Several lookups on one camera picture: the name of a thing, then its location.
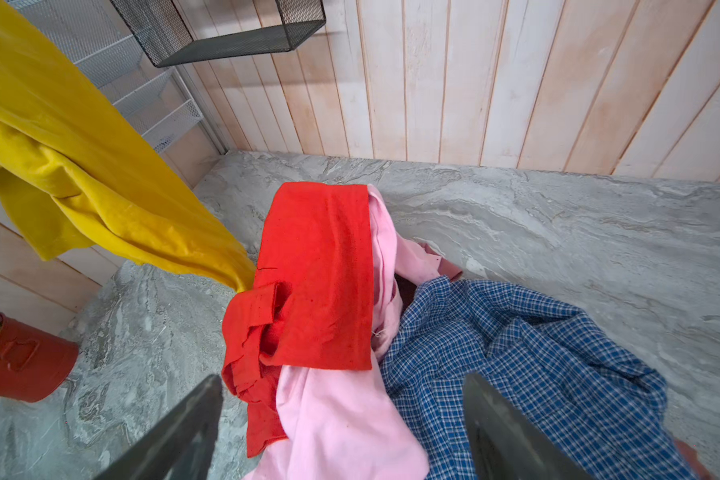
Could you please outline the black mesh basket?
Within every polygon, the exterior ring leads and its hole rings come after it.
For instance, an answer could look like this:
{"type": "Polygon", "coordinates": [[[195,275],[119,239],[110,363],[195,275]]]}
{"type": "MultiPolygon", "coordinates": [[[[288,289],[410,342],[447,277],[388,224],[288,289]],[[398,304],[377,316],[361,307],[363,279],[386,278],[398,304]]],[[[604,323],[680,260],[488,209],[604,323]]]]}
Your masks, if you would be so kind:
{"type": "Polygon", "coordinates": [[[164,68],[296,49],[326,23],[321,1],[267,1],[265,24],[252,1],[114,1],[151,63],[164,68]]]}

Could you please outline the red pencil cup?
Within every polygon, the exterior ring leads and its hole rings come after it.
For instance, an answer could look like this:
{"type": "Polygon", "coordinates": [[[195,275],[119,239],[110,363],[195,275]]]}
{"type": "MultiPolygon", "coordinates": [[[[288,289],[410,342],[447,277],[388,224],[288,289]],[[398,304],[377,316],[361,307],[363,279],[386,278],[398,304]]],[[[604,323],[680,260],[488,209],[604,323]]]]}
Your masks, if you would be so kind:
{"type": "Polygon", "coordinates": [[[38,402],[71,373],[77,344],[0,313],[0,397],[38,402]]]}

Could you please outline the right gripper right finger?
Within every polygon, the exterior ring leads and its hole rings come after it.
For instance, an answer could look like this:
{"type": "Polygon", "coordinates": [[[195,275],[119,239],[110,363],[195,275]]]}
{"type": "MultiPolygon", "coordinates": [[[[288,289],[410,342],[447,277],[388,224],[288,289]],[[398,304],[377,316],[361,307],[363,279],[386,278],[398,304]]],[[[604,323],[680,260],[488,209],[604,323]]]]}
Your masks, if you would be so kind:
{"type": "Polygon", "coordinates": [[[464,379],[463,409],[478,478],[590,477],[477,373],[464,379]]]}

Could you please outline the pink cloth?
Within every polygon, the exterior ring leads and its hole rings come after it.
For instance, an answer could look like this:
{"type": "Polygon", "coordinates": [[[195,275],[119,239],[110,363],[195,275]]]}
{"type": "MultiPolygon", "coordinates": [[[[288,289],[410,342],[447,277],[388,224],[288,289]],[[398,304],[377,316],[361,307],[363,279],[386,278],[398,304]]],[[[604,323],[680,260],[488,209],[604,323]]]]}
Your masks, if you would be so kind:
{"type": "Polygon", "coordinates": [[[370,185],[373,260],[370,369],[286,366],[275,403],[286,437],[266,447],[250,479],[423,479],[425,449],[386,393],[379,363],[398,334],[404,308],[397,280],[420,285],[461,271],[425,244],[402,238],[370,185]]]}

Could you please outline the red cloth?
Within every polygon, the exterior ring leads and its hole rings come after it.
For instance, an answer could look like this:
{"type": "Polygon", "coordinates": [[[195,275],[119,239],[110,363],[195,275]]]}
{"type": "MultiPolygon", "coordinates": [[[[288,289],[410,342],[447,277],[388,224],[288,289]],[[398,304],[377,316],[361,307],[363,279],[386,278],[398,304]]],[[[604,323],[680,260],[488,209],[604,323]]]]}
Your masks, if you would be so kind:
{"type": "Polygon", "coordinates": [[[248,457],[286,436],[276,409],[283,366],[370,369],[373,304],[367,187],[283,184],[253,287],[233,297],[222,321],[221,377],[247,405],[248,457]]]}

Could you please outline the yellow cloth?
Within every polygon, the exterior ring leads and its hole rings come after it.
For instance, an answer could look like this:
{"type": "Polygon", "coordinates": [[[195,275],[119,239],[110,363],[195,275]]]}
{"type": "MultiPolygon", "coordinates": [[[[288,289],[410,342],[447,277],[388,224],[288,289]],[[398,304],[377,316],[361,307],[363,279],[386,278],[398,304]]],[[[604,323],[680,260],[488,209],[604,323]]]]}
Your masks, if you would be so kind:
{"type": "Polygon", "coordinates": [[[67,57],[0,1],[0,202],[44,260],[99,246],[253,284],[245,248],[67,57]]]}

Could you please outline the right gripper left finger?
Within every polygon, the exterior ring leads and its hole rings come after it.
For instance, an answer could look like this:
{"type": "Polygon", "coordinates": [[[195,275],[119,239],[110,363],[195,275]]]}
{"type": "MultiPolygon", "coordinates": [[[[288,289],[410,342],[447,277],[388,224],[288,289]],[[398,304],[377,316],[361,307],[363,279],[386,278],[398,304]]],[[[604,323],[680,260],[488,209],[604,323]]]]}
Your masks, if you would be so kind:
{"type": "Polygon", "coordinates": [[[97,478],[205,479],[222,406],[222,380],[210,375],[97,478]]]}

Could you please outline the maroon cloth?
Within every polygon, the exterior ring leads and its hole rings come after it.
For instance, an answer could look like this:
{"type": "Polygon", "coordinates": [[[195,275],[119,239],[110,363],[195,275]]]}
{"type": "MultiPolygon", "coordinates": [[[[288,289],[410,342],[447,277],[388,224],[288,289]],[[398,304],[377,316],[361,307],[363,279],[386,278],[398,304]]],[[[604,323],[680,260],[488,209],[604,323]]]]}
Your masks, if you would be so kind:
{"type": "Polygon", "coordinates": [[[687,443],[675,439],[674,443],[699,479],[713,480],[711,472],[700,462],[697,451],[687,443]]]}

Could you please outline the blue checkered cloth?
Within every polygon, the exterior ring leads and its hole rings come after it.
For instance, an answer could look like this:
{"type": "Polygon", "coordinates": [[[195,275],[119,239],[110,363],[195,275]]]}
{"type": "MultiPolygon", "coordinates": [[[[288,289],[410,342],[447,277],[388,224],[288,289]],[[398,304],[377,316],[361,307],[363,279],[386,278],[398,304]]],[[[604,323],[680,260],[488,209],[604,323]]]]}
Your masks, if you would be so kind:
{"type": "Polygon", "coordinates": [[[433,479],[472,479],[463,384],[477,373],[597,479],[692,479],[664,426],[664,377],[570,304],[520,285],[420,285],[386,353],[388,395],[433,479]]]}

